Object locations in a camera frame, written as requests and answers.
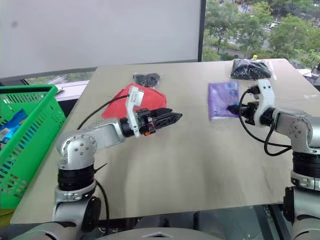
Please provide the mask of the grey window ledge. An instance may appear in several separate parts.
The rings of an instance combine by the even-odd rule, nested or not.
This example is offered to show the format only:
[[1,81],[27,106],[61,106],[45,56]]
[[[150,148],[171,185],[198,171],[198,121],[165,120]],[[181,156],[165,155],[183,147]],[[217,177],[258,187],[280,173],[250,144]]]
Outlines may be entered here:
[[56,84],[58,92],[55,94],[55,99],[58,102],[76,100],[81,96],[88,83],[89,80]]

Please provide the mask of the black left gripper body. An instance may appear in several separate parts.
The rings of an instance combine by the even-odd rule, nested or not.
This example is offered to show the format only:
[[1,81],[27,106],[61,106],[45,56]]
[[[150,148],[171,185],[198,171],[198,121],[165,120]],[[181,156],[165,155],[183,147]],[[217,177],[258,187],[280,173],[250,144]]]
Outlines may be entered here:
[[138,109],[136,112],[138,120],[139,133],[148,136],[156,132],[154,118],[156,117],[156,110],[149,110],[147,108]]

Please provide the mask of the large bagged black item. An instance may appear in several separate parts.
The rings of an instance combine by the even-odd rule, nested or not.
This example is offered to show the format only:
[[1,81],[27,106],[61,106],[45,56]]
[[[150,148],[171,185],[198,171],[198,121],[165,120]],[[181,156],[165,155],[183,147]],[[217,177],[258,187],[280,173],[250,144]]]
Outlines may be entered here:
[[236,80],[274,79],[275,74],[267,60],[236,58],[229,75]]

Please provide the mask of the silver robot torso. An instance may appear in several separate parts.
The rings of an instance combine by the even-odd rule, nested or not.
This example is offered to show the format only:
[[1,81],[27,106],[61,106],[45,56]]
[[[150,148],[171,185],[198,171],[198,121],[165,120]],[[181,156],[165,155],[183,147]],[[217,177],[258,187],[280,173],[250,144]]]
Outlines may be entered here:
[[222,240],[199,230],[175,227],[148,227],[125,230],[96,240]]

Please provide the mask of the red packet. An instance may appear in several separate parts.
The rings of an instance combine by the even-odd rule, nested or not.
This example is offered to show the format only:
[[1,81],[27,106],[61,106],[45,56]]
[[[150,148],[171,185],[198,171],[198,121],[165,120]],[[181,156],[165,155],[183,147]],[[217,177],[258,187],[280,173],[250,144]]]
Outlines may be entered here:
[[[129,93],[130,87],[137,87],[144,92],[143,99],[140,107],[135,107],[134,110],[139,110],[147,108],[148,110],[155,110],[158,108],[165,108],[167,105],[166,96],[155,89],[144,87],[136,83],[130,83],[120,92],[118,92],[114,97],[122,97]],[[126,110],[126,98],[122,98],[110,103],[105,111],[102,113],[101,117],[105,120],[108,118],[118,118],[121,119],[127,116]]]

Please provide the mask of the blue snack packet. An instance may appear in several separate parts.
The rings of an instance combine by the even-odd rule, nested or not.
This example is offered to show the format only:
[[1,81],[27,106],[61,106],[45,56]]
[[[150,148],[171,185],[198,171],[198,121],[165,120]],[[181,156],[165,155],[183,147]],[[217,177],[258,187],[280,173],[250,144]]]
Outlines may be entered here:
[[13,138],[15,132],[20,128],[27,117],[28,115],[22,108],[14,114],[11,120],[0,126],[0,143],[7,144],[7,142]]

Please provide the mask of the white board panel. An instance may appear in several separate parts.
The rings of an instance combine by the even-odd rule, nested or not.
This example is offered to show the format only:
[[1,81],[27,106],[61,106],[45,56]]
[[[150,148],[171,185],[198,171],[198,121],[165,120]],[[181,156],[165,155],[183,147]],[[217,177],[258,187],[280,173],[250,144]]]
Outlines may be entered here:
[[0,0],[0,78],[193,61],[201,0]]

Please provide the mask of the black window frame post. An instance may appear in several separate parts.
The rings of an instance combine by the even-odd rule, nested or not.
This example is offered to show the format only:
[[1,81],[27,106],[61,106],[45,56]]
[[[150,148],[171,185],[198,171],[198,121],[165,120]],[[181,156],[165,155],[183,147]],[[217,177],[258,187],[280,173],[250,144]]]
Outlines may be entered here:
[[197,61],[202,61],[207,0],[200,0]]

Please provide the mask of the green plastic basket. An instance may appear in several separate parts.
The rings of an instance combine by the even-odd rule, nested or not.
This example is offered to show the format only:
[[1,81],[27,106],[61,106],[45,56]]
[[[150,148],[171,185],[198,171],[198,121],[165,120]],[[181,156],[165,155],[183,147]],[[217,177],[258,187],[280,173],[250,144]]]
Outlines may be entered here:
[[21,201],[66,116],[52,84],[0,87],[0,127],[20,109],[27,118],[7,144],[0,143],[0,209]]

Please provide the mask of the small bagged black item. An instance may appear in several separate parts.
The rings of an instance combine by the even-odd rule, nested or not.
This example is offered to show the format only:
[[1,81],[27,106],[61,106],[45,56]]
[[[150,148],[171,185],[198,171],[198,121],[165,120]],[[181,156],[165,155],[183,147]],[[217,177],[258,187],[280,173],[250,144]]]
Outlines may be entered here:
[[132,80],[135,84],[138,84],[146,88],[157,87],[161,79],[162,76],[155,72],[136,72],[132,75]]

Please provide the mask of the purple packet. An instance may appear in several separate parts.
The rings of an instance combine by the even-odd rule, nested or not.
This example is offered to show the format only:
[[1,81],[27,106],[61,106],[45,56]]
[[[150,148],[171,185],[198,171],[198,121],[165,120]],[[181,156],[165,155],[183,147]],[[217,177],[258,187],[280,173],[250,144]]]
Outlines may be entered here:
[[239,104],[239,84],[237,81],[209,83],[207,88],[208,119],[237,118],[228,110]]

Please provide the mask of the trees outside window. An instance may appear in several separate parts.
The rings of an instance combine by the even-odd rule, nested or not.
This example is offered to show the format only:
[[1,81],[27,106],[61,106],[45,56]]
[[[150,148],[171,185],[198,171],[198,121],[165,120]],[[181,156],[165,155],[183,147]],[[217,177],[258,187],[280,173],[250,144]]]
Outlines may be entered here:
[[[269,24],[280,22],[272,29]],[[320,0],[206,0],[202,61],[286,59],[320,62]]]

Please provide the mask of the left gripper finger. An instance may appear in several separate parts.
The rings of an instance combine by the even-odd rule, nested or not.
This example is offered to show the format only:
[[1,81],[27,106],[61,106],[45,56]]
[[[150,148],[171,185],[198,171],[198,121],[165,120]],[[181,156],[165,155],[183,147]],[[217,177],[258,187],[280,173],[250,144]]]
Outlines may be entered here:
[[182,113],[169,112],[153,118],[153,125],[156,130],[175,124],[183,116]]
[[167,107],[161,107],[150,111],[150,116],[152,118],[164,118],[167,116],[171,116],[173,114],[173,110]]

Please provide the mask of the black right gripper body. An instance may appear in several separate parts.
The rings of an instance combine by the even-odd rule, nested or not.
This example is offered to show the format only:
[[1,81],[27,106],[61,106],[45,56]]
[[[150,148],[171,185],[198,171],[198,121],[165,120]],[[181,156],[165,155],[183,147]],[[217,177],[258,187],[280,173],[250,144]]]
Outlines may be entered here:
[[243,124],[258,125],[259,121],[255,117],[258,107],[259,107],[258,101],[252,101],[246,104],[242,104],[240,107],[241,122]]

